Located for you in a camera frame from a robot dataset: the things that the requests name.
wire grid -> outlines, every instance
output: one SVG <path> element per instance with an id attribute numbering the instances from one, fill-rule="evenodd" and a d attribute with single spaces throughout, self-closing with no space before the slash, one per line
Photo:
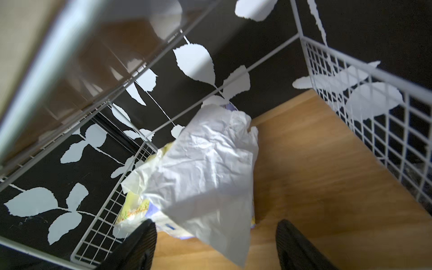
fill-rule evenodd
<path id="1" fill-rule="evenodd" d="M 144 142 L 135 155 L 135 159 L 126 166 L 132 171 L 133 166 L 138 167 L 141 162 L 147 160 L 154 153 L 156 153 L 155 150 Z M 72 262 L 87 267 L 97 267 L 123 242 L 123 238 L 117 238 L 113 229 L 126 198 L 126 195 L 122 193 L 120 183 L 129 173 L 127 172 L 120 177 L 108 199 L 75 247 L 70 256 Z"/>
<path id="2" fill-rule="evenodd" d="M 302 46 L 314 90 L 432 215 L 431 103 L 401 87 L 396 76 L 379 80 L 377 69 L 308 38 Z M 383 99 L 393 108 L 383 108 Z M 383 114 L 374 117 L 377 111 Z"/>

metal rod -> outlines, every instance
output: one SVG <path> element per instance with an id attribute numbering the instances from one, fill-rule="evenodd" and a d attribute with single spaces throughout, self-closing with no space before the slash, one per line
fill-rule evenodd
<path id="1" fill-rule="evenodd" d="M 0 126 L 0 160 L 52 90 L 106 3 L 107 0 L 67 1 L 5 112 Z"/>
<path id="2" fill-rule="evenodd" d="M 71 263 L 68 260 L 60 259 L 59 257 L 53 256 L 51 254 L 42 252 L 40 250 L 37 250 L 35 248 L 28 247 L 26 245 L 17 243 L 15 241 L 9 240 L 3 236 L 0 236 L 0 245 L 3 245 L 5 247 L 14 249 L 16 251 L 22 252 L 24 254 L 49 261 L 50 263 L 57 264 L 72 270 L 88 270 L 87 267 L 83 267 L 74 263 Z"/>
<path id="3" fill-rule="evenodd" d="M 230 81 L 228 81 L 227 83 L 224 83 L 222 86 L 218 87 L 217 89 L 213 90 L 213 92 L 211 92 L 210 94 L 206 95 L 205 97 L 203 97 L 202 99 L 200 99 L 199 101 L 195 102 L 193 105 L 191 105 L 189 108 L 185 109 L 184 111 L 182 111 L 181 113 L 179 113 L 178 115 L 174 116 L 173 118 L 171 118 L 171 120 L 165 122 L 164 124 L 160 125 L 158 128 L 156 128 L 155 130 L 153 130 L 152 132 L 150 132 L 148 135 L 152 135 L 156 132 L 158 132 L 159 130 L 161 130 L 162 128 L 164 128 L 166 125 L 169 125 L 170 123 L 172 123 L 174 120 L 177 120 L 179 117 L 181 117 L 182 115 L 184 115 L 185 113 L 187 113 L 188 111 L 192 110 L 194 107 L 200 105 L 204 100 L 206 100 L 207 98 L 213 96 L 214 94 L 216 94 L 217 92 L 219 92 L 220 90 L 224 89 L 225 87 L 227 87 L 229 84 L 231 84 L 232 82 L 234 82 L 235 80 L 237 80 L 238 78 L 240 78 L 241 76 L 243 76 L 244 74 L 246 74 L 247 72 L 251 71 L 252 69 L 256 68 L 258 65 L 262 64 L 265 60 L 269 59 L 270 57 L 272 57 L 273 55 L 275 55 L 276 53 L 278 53 L 280 50 L 282 50 L 283 48 L 285 48 L 286 46 L 288 46 L 289 44 L 293 43 L 294 41 L 296 41 L 299 38 L 299 34 L 295 34 L 293 35 L 290 39 L 288 39 L 287 41 L 285 41 L 284 43 L 282 43 L 281 45 L 279 45 L 277 48 L 275 48 L 274 50 L 272 50 L 270 53 L 266 54 L 264 57 L 262 57 L 260 60 L 256 61 L 254 64 L 252 64 L 250 67 L 248 67 L 246 69 L 245 72 L 242 72 L 241 74 L 237 75 L 235 78 L 231 79 Z"/>

wooden surface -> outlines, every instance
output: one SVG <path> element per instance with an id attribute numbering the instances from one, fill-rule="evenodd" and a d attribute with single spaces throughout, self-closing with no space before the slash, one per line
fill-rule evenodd
<path id="1" fill-rule="evenodd" d="M 246 269 L 280 269 L 276 225 L 291 221 L 335 266 L 432 266 L 432 219 L 314 91 L 252 121 L 256 227 Z M 238 269 L 197 239 L 159 233 L 152 269 Z"/>

crumpled plastic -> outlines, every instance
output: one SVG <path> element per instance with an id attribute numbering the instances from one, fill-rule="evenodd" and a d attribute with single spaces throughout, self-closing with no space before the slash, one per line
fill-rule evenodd
<path id="1" fill-rule="evenodd" d="M 142 200 L 242 267 L 258 154 L 258 130 L 248 132 L 250 122 L 244 112 L 204 106 L 139 187 Z"/>
<path id="2" fill-rule="evenodd" d="M 187 239 L 193 237 L 192 234 L 178 226 L 169 217 L 162 213 L 148 199 L 142 200 L 137 194 L 141 193 L 151 174 L 155 171 L 162 157 L 170 149 L 172 143 L 168 143 L 151 155 L 138 168 L 133 170 L 122 183 L 123 193 L 127 193 L 125 202 L 117 217 L 115 227 L 121 233 L 117 235 L 127 235 L 134 232 L 136 228 L 146 219 L 151 219 L 156 224 L 156 230 L 164 231 L 172 237 Z"/>

metal wire rack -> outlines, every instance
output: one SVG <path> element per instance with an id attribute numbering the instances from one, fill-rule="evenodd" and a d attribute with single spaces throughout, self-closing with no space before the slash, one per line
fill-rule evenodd
<path id="1" fill-rule="evenodd" d="M 302 46 L 314 90 L 432 213 L 432 93 L 307 37 Z"/>
<path id="2" fill-rule="evenodd" d="M 432 214 L 432 92 L 305 37 L 295 0 L 290 0 L 290 2 L 298 33 L 249 66 L 244 73 L 250 72 L 299 39 L 311 77 L 312 88 L 347 124 L 348 128 L 364 142 L 377 159 L 382 162 L 383 166 L 393 173 L 395 178 Z M 225 82 L 212 93 L 171 118 L 170 121 L 153 130 L 151 134 L 175 121 L 194 107 L 201 105 L 205 99 L 240 78 L 244 73 Z M 133 83 L 135 79 L 136 77 L 131 78 L 128 83 Z M 402 102 L 391 95 L 390 91 L 394 92 L 395 89 L 402 96 Z M 352 102 L 353 96 L 356 96 L 361 102 Z M 390 106 L 392 103 L 397 103 L 397 106 Z M 385 104 L 384 107 L 392 107 L 392 109 L 386 109 L 378 116 L 371 113 L 376 112 L 377 108 L 382 108 L 383 104 Z M 96 113 L 107 105 L 109 102 L 94 108 L 93 112 Z M 40 159 L 44 153 L 46 155 L 49 152 L 47 149 L 53 149 L 58 145 L 61 138 L 67 138 L 82 125 L 84 120 L 82 119 L 81 123 L 69 132 L 58 136 L 55 142 L 45 145 L 43 151 L 36 150 L 37 159 Z M 133 168 L 139 161 L 144 162 L 157 151 L 156 147 L 134 125 L 132 126 L 141 135 L 144 142 L 135 154 L 134 160 L 127 165 L 128 168 Z M 37 159 L 31 157 L 26 160 L 30 166 L 27 163 L 20 163 L 19 168 L 14 170 L 11 176 L 16 178 L 20 172 L 24 172 L 33 163 L 36 163 Z M 79 241 L 71 255 L 71 262 L 55 258 L 6 238 L 0 237 L 0 243 L 70 269 L 97 267 L 123 241 L 122 238 L 113 233 L 113 229 L 125 200 L 120 183 L 127 174 L 128 172 L 125 172 L 120 177 Z"/>
<path id="3" fill-rule="evenodd" d="M 102 205 L 89 228 L 75 247 L 70 260 L 86 267 L 97 267 L 113 250 L 123 242 L 114 229 L 115 221 L 123 206 L 126 195 L 123 194 L 120 183 L 133 167 L 139 166 L 150 155 L 156 153 L 157 148 L 149 141 L 144 141 L 135 154 L 134 159 L 126 164 L 127 170 L 120 177 L 114 189 Z"/>

